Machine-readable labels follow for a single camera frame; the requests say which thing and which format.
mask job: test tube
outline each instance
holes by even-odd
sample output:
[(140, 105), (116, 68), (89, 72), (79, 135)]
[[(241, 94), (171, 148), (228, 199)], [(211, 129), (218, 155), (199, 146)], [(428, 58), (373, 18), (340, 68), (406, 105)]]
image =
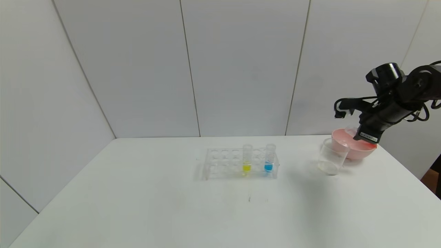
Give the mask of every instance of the test tube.
[(248, 172), (251, 170), (251, 158), (253, 156), (253, 146), (250, 144), (243, 145), (243, 171)]
[(274, 144), (266, 145), (264, 169), (268, 172), (273, 170), (275, 154), (276, 154), (276, 145)]

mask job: test tube with blue liquid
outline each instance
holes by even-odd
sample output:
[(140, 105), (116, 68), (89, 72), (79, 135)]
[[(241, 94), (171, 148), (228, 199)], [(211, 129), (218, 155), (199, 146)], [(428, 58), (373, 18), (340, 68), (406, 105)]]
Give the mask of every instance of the test tube with blue liquid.
[(275, 154), (276, 154), (276, 145), (274, 144), (266, 145), (264, 169), (268, 172), (273, 170)]

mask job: white table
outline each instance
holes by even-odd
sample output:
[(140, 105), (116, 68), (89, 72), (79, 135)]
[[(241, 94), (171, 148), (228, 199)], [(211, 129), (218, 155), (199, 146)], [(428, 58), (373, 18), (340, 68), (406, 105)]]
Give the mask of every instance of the white table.
[[(441, 201), (379, 147), (337, 176), (328, 135), (116, 139), (11, 248), (441, 247)], [(276, 180), (200, 178), (206, 148), (277, 145)]]

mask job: white wall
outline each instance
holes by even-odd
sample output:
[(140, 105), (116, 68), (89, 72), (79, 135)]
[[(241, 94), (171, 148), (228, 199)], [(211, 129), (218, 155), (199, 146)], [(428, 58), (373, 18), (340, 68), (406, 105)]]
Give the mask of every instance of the white wall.
[(199, 136), (179, 0), (55, 0), (118, 138)]
[(309, 0), (183, 0), (201, 136), (285, 135)]
[(52, 2), (2, 0), (0, 16), (1, 175), (41, 210), (114, 135)]
[(1, 179), (0, 197), (0, 246), (8, 248), (37, 216), (37, 213)]
[(381, 64), (403, 61), (425, 4), (312, 0), (287, 135), (330, 134), (357, 125), (359, 113), (334, 119), (334, 102), (375, 95), (365, 75)]
[[(418, 66), (441, 60), (441, 1), (430, 0), (401, 69), (408, 74)], [(384, 132), (380, 144), (417, 178), (441, 154), (441, 110), (431, 110), (427, 122), (406, 122)]]

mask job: yellow liquid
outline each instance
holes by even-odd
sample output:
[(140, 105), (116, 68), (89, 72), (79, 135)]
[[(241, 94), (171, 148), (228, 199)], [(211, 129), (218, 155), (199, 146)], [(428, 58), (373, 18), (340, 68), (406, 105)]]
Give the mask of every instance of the yellow liquid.
[(243, 171), (250, 171), (251, 170), (251, 163), (250, 162), (244, 162), (242, 166)]

